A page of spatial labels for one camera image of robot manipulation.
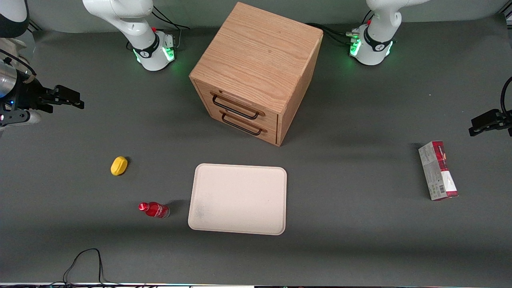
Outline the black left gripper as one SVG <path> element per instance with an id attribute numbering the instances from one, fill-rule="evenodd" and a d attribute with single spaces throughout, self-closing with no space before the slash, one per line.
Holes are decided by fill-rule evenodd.
<path id="1" fill-rule="evenodd" d="M 491 109 L 473 118 L 469 135 L 473 137 L 494 130 L 507 130 L 508 135 L 512 137 L 512 118 L 508 111 L 501 112 L 498 109 Z"/>

